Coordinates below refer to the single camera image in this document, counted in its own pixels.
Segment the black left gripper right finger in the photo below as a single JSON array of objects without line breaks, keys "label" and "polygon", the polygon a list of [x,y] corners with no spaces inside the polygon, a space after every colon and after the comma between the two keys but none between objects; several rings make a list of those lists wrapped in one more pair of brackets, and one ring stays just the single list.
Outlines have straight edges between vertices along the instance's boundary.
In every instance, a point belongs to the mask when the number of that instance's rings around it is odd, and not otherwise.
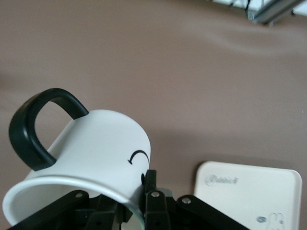
[{"label": "black left gripper right finger", "polygon": [[171,191],[156,187],[156,170],[144,177],[144,222],[146,230],[246,230],[193,195],[175,200]]}]

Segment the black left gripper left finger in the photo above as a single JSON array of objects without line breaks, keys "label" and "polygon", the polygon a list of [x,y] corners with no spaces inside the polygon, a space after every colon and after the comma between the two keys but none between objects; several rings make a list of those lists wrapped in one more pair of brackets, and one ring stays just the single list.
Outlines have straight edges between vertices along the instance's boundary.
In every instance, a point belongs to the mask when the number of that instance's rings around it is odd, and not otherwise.
[{"label": "black left gripper left finger", "polygon": [[99,195],[90,198],[82,190],[69,192],[35,212],[11,230],[120,230],[127,222],[126,208]]}]

